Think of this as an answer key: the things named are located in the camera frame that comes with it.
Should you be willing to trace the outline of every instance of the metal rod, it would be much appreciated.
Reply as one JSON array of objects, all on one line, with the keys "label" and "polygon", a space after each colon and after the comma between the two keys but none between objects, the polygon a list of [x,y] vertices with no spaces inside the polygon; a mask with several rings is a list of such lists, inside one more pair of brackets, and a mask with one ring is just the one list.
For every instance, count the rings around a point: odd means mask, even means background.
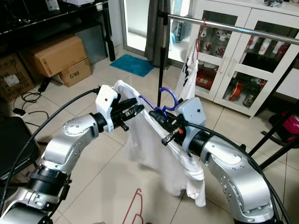
[{"label": "metal rod", "polygon": [[160,49],[160,70],[159,70],[158,100],[157,100],[157,106],[159,107],[161,104],[160,88],[162,87],[164,61],[165,61],[165,54],[166,54],[168,14],[159,12],[158,16],[163,18],[163,35],[162,35],[162,42],[161,42],[161,49]]},{"label": "metal rod", "polygon": [[273,163],[275,160],[277,160],[279,157],[287,153],[289,150],[294,148],[296,144],[299,143],[299,137],[296,137],[293,141],[289,142],[285,146],[283,146],[280,150],[278,150],[275,154],[273,154],[270,158],[268,158],[265,162],[263,162],[260,165],[261,169],[265,169],[267,166],[269,166],[271,163]]},{"label": "metal rod", "polygon": [[[203,25],[205,23],[203,20],[185,18],[185,17],[182,17],[182,16],[172,15],[172,14],[168,14],[168,18],[178,20],[178,21],[184,21],[184,22],[199,24],[199,25]],[[225,25],[225,24],[222,24],[222,23],[209,22],[209,21],[206,21],[205,26],[206,27],[213,27],[213,28],[221,28],[221,29],[224,29],[224,30],[227,30],[227,31],[232,31],[232,32],[237,32],[237,33],[242,33],[242,34],[250,34],[250,35],[255,35],[255,36],[264,37],[264,38],[270,38],[270,39],[277,40],[277,41],[283,41],[283,42],[286,42],[286,43],[299,45],[299,40],[298,39],[294,39],[294,38],[290,38],[290,37],[286,37],[286,36],[281,36],[281,35],[277,35],[277,34],[266,33],[266,32],[263,32],[263,31],[257,31],[257,30],[242,28],[242,27],[229,26],[229,25]]]},{"label": "metal rod", "polygon": [[278,121],[276,124],[268,131],[268,133],[257,143],[256,146],[248,153],[253,155],[280,127],[281,125],[289,119],[289,117],[297,111],[299,108],[299,100],[293,105],[293,107]]}]

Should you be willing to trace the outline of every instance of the black table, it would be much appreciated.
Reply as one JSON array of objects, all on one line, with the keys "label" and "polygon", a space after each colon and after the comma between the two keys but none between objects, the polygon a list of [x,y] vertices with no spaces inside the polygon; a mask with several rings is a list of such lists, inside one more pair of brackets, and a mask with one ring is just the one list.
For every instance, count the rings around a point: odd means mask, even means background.
[{"label": "black table", "polygon": [[34,31],[60,23],[61,21],[69,21],[76,17],[81,18],[85,23],[95,23],[102,15],[102,20],[105,26],[104,39],[107,43],[107,48],[110,56],[110,61],[115,60],[114,45],[111,40],[112,32],[108,11],[107,0],[96,0],[93,3],[85,4],[80,7],[58,1],[60,10],[47,12],[34,20],[20,19],[21,21],[1,21],[0,26],[0,42],[1,44],[15,45],[14,49],[26,47],[26,44],[33,44],[28,36]]}]

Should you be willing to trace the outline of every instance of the cardboard box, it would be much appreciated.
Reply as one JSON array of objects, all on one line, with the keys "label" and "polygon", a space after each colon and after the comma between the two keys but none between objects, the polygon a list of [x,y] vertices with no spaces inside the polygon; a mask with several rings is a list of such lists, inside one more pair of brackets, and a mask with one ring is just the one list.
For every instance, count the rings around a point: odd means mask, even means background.
[{"label": "cardboard box", "polygon": [[0,59],[0,96],[9,102],[34,88],[34,84],[17,54]]},{"label": "cardboard box", "polygon": [[63,85],[70,87],[92,74],[88,58],[74,64],[73,66],[59,72],[53,78]]},{"label": "cardboard box", "polygon": [[87,58],[80,38],[66,35],[28,50],[28,59],[38,73],[51,77]]},{"label": "cardboard box", "polygon": [[30,77],[33,79],[33,81],[35,82],[35,84],[39,84],[41,81],[43,81],[45,79],[45,76],[41,73],[38,73],[38,71],[36,71],[30,61],[29,61],[29,53],[26,51],[19,51],[18,52],[20,58],[22,59],[25,67],[27,68]]}]

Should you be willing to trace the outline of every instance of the black chair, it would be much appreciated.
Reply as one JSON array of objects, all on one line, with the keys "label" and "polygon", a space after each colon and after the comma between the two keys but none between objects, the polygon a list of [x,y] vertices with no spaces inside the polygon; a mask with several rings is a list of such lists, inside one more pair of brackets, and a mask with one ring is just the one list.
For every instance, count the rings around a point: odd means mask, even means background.
[{"label": "black chair", "polygon": [[[0,122],[0,192],[2,192],[2,187],[6,182],[15,159],[30,137],[31,132],[21,118],[11,117]],[[35,141],[32,141],[19,159],[14,170],[14,175],[31,164],[34,164],[36,167],[35,161],[38,158],[39,153],[40,149],[38,144]]]}]

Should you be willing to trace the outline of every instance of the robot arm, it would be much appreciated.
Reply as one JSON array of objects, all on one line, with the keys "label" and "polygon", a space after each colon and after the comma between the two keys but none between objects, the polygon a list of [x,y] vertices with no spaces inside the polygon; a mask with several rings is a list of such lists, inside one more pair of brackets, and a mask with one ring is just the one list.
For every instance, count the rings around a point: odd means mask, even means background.
[{"label": "robot arm", "polygon": [[143,105],[135,105],[135,98],[119,103],[120,98],[111,87],[103,85],[96,98],[98,113],[69,120],[63,125],[61,133],[47,145],[27,185],[18,188],[6,201],[0,224],[52,223],[47,214],[57,205],[59,192],[84,148],[103,131],[111,132],[119,126],[128,130],[124,121],[144,109]]},{"label": "robot arm", "polygon": [[200,156],[223,189],[235,223],[271,223],[274,212],[270,190],[263,177],[249,164],[246,155],[217,136],[185,126],[186,121],[197,125],[205,123],[199,98],[184,101],[177,112],[178,116],[168,116],[170,118],[158,111],[149,113],[170,132],[162,143],[167,145],[174,140],[185,152]]}]

